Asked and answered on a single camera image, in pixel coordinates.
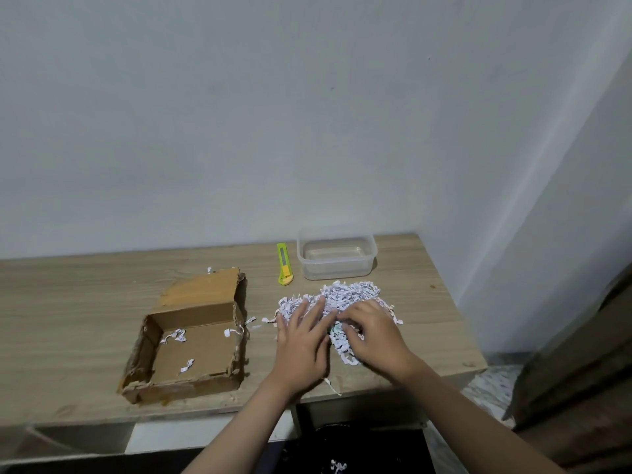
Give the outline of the yellow utility knife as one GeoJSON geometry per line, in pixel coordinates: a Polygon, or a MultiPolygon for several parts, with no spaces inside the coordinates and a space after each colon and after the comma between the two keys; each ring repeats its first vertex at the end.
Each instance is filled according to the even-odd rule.
{"type": "Polygon", "coordinates": [[[288,286],[294,279],[293,270],[289,259],[288,247],[286,243],[276,245],[279,260],[278,282],[281,286],[288,286]]]}

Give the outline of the brown wooden door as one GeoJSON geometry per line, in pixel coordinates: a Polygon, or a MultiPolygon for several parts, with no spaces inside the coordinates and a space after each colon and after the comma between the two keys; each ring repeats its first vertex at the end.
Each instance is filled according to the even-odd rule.
{"type": "Polygon", "coordinates": [[[632,263],[590,319],[524,366],[506,417],[571,474],[632,474],[632,263]]]}

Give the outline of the clear plastic food container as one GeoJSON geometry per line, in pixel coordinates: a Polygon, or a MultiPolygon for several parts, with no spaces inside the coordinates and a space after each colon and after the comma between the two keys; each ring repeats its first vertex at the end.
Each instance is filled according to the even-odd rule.
{"type": "Polygon", "coordinates": [[[378,255],[374,235],[361,224],[303,228],[296,246],[303,276],[308,280],[367,276],[378,255]]]}

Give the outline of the pile of shredded white paper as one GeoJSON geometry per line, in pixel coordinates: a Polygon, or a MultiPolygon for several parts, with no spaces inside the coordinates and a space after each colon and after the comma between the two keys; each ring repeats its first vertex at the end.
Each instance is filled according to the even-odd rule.
{"type": "MultiPolygon", "coordinates": [[[[380,288],[371,281],[358,281],[347,284],[336,280],[331,285],[323,285],[319,294],[304,294],[281,298],[278,302],[278,308],[274,318],[262,318],[261,321],[262,323],[274,324],[276,317],[283,317],[285,321],[288,322],[294,311],[304,300],[309,302],[307,309],[310,310],[316,302],[318,302],[319,298],[323,298],[326,299],[326,303],[322,317],[327,316],[332,310],[341,313],[354,303],[375,300],[389,313],[395,324],[402,325],[404,322],[397,318],[394,313],[394,306],[383,301],[383,299],[380,298],[380,293],[380,288]]],[[[361,364],[350,346],[341,322],[336,321],[336,323],[329,328],[328,335],[332,347],[345,365],[357,366],[361,364]]]]}

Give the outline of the black waste bin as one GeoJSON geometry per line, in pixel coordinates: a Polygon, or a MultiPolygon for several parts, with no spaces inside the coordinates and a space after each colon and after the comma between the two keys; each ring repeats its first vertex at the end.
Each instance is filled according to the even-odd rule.
{"type": "Polygon", "coordinates": [[[319,427],[264,450],[255,474],[437,474],[422,429],[370,429],[356,423],[319,427]]]}

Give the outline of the person's right forearm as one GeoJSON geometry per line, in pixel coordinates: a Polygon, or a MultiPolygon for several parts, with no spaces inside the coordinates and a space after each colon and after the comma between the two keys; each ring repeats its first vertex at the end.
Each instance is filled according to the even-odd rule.
{"type": "Polygon", "coordinates": [[[393,378],[419,402],[469,474],[566,474],[413,356],[393,378]]]}

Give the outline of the open brown cardboard box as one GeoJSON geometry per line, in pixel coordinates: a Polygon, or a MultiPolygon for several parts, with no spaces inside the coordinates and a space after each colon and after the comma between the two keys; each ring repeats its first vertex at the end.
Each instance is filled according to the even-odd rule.
{"type": "Polygon", "coordinates": [[[142,321],[118,385],[132,405],[149,405],[237,390],[244,378],[246,321],[241,309],[245,275],[237,267],[181,279],[168,287],[142,321]],[[224,336],[242,326],[242,338],[224,336]],[[186,329],[186,342],[160,344],[186,329]],[[179,369],[188,359],[193,366],[179,369]]]}

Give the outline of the person's right hand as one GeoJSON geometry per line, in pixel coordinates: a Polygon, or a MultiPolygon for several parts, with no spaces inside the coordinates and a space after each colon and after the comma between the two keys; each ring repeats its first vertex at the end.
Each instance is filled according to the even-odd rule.
{"type": "Polygon", "coordinates": [[[337,319],[354,356],[389,380],[405,384],[423,368],[389,311],[378,301],[354,303],[338,313],[337,319]]]}

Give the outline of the person's left hand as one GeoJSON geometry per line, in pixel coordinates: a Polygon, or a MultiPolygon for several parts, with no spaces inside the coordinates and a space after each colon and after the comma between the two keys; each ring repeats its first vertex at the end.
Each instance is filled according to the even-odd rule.
{"type": "MultiPolygon", "coordinates": [[[[328,373],[330,338],[326,335],[302,335],[302,317],[308,311],[304,300],[287,322],[288,336],[277,337],[276,358],[269,375],[274,386],[292,398],[312,389],[328,373]]],[[[336,312],[327,316],[328,330],[336,312]]]]}

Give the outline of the person's left forearm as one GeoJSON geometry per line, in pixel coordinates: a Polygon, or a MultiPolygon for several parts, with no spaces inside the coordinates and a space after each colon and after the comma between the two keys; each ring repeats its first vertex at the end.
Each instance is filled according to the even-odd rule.
{"type": "Polygon", "coordinates": [[[299,385],[269,375],[181,474],[252,474],[289,403],[318,382],[320,377],[299,385]]]}

